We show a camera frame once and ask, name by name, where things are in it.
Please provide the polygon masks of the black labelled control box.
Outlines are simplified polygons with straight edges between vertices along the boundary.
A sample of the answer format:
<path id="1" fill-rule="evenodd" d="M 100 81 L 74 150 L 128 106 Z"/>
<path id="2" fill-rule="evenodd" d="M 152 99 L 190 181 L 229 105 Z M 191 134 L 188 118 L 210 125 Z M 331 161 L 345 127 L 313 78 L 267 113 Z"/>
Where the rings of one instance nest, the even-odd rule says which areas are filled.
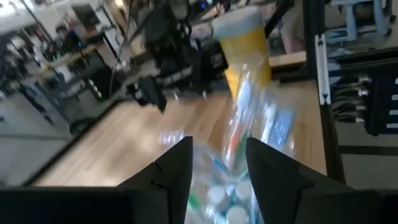
<path id="1" fill-rule="evenodd" d="M 398 134 L 398 73 L 373 76 L 367 100 L 368 134 Z"/>

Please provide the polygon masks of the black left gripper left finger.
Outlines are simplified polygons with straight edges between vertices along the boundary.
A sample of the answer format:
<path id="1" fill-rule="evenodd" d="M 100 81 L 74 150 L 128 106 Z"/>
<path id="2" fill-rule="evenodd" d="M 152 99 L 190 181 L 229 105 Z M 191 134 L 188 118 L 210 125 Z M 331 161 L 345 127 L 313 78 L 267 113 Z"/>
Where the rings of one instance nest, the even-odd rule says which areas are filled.
<path id="1" fill-rule="evenodd" d="M 192 181 L 187 136 L 116 187 L 0 189 L 0 224 L 184 224 Z"/>

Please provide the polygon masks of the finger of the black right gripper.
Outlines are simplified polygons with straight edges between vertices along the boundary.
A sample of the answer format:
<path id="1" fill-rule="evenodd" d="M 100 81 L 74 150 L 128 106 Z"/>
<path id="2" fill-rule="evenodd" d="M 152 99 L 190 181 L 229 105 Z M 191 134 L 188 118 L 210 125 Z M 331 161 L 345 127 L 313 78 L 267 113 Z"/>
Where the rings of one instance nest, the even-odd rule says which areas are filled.
<path id="1" fill-rule="evenodd" d="M 167 100 L 152 77 L 141 77 L 133 83 L 126 85 L 127 93 L 140 105 L 154 105 L 163 113 L 166 109 Z"/>
<path id="2" fill-rule="evenodd" d="M 201 46 L 201 80 L 206 90 L 226 88 L 224 71 L 228 68 L 221 44 L 216 40 L 204 42 Z"/>

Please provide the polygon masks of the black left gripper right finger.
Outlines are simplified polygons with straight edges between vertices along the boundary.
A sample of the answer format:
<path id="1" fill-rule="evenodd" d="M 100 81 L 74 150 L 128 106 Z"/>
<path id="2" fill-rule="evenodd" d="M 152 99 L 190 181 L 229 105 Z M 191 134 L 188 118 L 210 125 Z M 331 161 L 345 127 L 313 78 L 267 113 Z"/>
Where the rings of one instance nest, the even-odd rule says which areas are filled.
<path id="1" fill-rule="evenodd" d="M 256 138 L 249 176 L 265 224 L 398 224 L 398 190 L 355 190 Z"/>

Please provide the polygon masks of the blue toothbrush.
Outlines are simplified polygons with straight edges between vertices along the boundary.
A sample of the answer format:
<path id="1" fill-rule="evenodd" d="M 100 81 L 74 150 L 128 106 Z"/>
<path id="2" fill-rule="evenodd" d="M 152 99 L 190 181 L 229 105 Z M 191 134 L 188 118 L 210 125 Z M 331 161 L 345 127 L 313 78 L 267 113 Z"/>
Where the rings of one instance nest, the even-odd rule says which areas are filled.
<path id="1" fill-rule="evenodd" d="M 213 161 L 213 163 L 215 164 L 215 166 L 217 166 L 217 168 L 219 168 L 219 170 L 228 173 L 228 168 L 215 156 L 211 156 L 211 160 Z"/>
<path id="2" fill-rule="evenodd" d="M 237 98 L 236 106 L 239 111 L 244 111 L 248 106 L 252 97 L 252 81 L 249 76 L 242 77 Z"/>

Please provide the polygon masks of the silver aluminium extrusion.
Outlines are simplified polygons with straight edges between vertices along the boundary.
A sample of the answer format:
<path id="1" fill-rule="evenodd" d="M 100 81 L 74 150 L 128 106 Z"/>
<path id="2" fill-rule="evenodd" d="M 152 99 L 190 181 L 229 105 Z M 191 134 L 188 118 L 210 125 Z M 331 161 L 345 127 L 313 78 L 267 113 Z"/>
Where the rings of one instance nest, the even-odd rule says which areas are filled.
<path id="1" fill-rule="evenodd" d="M 320 104 L 329 105 L 331 98 L 325 34 L 315 36 L 315 56 Z"/>

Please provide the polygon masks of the grey metal table frame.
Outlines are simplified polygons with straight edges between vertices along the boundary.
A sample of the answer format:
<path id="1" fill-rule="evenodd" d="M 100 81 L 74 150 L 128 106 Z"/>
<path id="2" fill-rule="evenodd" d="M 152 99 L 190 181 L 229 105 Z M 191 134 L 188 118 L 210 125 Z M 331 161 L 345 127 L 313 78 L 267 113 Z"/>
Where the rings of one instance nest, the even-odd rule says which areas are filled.
<path id="1" fill-rule="evenodd" d="M 361 35 L 391 34 L 391 24 L 397 16 L 393 13 L 392 0 L 327 0 L 330 6 L 345 11 L 345 24 L 326 28 L 329 44 L 356 40 Z"/>

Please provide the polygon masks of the orange toothbrush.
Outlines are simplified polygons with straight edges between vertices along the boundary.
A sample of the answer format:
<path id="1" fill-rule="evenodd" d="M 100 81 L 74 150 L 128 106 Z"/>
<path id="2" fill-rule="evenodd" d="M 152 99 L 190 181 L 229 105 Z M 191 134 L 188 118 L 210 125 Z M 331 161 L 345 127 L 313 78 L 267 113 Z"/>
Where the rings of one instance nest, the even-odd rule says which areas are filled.
<path id="1" fill-rule="evenodd" d="M 224 161 L 228 166 L 232 166 L 234 164 L 234 161 L 241 150 L 241 143 L 245 137 L 245 134 L 246 128 L 243 123 L 236 123 L 231 127 L 224 148 Z"/>

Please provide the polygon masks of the yellow white wipes canister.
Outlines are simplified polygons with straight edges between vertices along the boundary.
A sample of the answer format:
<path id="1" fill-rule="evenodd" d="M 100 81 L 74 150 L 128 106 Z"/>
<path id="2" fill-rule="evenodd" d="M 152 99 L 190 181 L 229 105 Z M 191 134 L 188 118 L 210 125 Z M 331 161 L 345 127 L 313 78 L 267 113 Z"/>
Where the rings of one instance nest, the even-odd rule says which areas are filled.
<path id="1" fill-rule="evenodd" d="M 264 87 L 271 82 L 271 66 L 267 53 L 264 20 L 260 8 L 247 6 L 229 11 L 211 22 L 213 38 L 218 40 L 228 63 L 224 71 L 229 89 L 236 96 L 241 65 L 258 65 L 258 83 Z"/>

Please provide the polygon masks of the teal tube white cap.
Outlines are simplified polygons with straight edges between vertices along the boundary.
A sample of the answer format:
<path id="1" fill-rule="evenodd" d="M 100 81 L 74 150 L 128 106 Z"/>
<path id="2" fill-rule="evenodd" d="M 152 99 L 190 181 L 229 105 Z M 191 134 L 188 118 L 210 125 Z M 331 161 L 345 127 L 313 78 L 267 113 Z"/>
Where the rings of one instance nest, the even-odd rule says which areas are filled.
<path id="1" fill-rule="evenodd" d="M 249 179 L 240 181 L 235 188 L 236 197 L 242 201 L 249 200 L 251 198 L 252 186 Z"/>
<path id="2" fill-rule="evenodd" d="M 243 207 L 234 205 L 226 212 L 226 222 L 227 224 L 248 224 L 249 215 Z"/>
<path id="3" fill-rule="evenodd" d="M 206 196 L 208 201 L 215 205 L 225 203 L 228 199 L 228 194 L 226 193 L 225 188 L 220 185 L 211 186 L 208 189 Z"/>

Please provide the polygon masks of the clear acrylic organizer box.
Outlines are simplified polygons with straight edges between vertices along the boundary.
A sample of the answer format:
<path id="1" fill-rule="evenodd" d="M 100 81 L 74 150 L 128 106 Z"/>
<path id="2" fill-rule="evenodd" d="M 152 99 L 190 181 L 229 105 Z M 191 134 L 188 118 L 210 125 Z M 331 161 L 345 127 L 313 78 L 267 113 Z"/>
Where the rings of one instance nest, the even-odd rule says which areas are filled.
<path id="1" fill-rule="evenodd" d="M 198 197 L 201 208 L 191 210 L 188 206 L 185 218 L 186 224 L 227 224 L 226 212 L 234 205 L 239 205 L 246 210 L 249 215 L 248 224 L 265 224 L 253 187 L 249 200 L 242 201 L 235 194 L 236 185 L 240 181 L 245 179 L 251 181 L 246 160 L 246 142 L 248 138 L 256 138 L 294 158 L 294 144 L 290 137 L 290 129 L 295 118 L 293 109 L 286 107 L 278 99 L 276 85 L 271 85 L 266 89 L 259 87 L 258 71 L 252 66 L 244 65 L 241 68 L 238 89 L 242 77 L 246 75 L 252 81 L 252 97 L 249 106 L 244 111 L 239 111 L 236 106 L 237 91 L 224 132 L 221 153 L 217 154 L 211 147 L 201 142 L 193 146 L 193 177 L 190 193 Z M 234 164 L 228 166 L 224 161 L 224 148 L 230 129 L 236 123 L 245 125 L 246 134 Z M 217 157 L 228 168 L 228 173 L 219 170 L 211 160 L 211 156 Z M 225 188 L 228 194 L 225 203 L 215 205 L 208 201 L 207 191 L 214 185 Z"/>

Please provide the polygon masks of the black aluminium table frame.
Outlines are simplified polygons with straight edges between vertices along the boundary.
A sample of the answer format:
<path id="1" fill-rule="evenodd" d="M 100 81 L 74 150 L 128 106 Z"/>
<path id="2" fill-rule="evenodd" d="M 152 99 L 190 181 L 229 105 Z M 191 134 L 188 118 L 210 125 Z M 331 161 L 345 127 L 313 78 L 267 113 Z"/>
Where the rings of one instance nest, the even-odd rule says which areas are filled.
<path id="1" fill-rule="evenodd" d="M 315 70 L 315 37 L 320 30 L 318 7 L 324 0 L 303 0 L 306 51 L 282 65 L 275 59 L 273 78 L 285 96 L 298 104 L 293 133 L 298 159 L 340 182 L 345 181 L 331 108 L 319 102 Z M 112 104 L 92 126 L 44 165 L 28 186 L 116 185 L 140 171 L 162 151 L 161 131 L 183 127 L 194 139 L 213 147 L 222 143 L 231 98 L 218 93 L 189 105 L 172 103 L 165 113 L 128 101 Z"/>

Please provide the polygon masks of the green toothbrush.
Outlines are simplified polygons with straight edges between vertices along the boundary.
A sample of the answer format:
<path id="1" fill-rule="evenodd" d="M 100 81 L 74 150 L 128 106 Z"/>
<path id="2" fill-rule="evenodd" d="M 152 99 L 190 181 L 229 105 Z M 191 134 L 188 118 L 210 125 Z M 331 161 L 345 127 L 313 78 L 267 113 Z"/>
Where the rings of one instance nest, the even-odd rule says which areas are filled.
<path id="1" fill-rule="evenodd" d="M 201 202 L 198 199 L 198 197 L 193 194 L 193 193 L 189 193 L 188 196 L 188 206 L 191 210 L 197 210 L 199 208 L 201 208 Z"/>

